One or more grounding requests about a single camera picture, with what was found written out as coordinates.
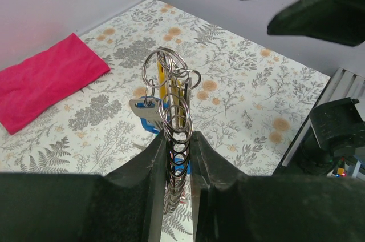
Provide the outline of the blue key tag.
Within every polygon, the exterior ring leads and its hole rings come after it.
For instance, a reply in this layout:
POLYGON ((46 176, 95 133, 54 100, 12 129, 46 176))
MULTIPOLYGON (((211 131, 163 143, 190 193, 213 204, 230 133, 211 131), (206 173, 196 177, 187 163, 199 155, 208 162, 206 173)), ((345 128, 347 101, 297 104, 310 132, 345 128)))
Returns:
POLYGON ((129 106, 141 120, 143 129, 153 134, 163 133, 167 141, 168 164, 171 174, 181 178, 191 173, 190 138, 192 137, 192 120, 183 98, 172 104, 159 98, 142 96, 131 99, 129 106))

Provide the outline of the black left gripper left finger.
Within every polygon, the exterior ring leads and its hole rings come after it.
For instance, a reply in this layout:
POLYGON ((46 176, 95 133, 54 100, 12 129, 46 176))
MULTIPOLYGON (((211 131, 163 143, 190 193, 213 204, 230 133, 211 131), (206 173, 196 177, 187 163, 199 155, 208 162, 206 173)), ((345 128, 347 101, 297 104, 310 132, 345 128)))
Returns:
POLYGON ((1 174, 2 241, 159 241, 166 140, 106 176, 1 174))

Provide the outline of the metal keyring hoop yellow handle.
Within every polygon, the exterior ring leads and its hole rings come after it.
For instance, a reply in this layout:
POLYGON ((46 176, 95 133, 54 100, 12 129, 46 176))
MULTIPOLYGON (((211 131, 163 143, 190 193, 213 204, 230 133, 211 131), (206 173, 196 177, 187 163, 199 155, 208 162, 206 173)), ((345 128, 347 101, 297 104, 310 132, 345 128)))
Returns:
POLYGON ((143 108, 157 109, 155 129, 166 140, 167 173, 164 214, 173 213, 183 200, 190 162, 190 138, 193 134, 190 100, 199 86, 200 72, 189 68, 174 50, 162 47, 153 50, 142 66, 142 79, 151 94, 143 97, 143 108))

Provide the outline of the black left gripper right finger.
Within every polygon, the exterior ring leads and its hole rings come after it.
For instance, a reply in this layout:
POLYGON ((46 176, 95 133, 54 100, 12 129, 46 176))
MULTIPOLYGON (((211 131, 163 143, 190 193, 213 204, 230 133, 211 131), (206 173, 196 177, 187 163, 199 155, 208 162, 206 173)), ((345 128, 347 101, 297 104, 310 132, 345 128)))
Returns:
POLYGON ((196 131, 190 139, 195 241, 363 241, 364 182, 249 176, 196 131))

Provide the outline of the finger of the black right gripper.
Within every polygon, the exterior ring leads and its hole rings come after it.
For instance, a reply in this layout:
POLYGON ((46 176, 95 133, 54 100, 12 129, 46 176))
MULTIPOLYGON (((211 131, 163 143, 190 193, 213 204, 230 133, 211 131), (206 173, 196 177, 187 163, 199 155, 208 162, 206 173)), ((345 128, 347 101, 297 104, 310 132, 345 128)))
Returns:
POLYGON ((267 33, 359 46, 364 43, 364 0, 298 0, 270 21, 267 33))

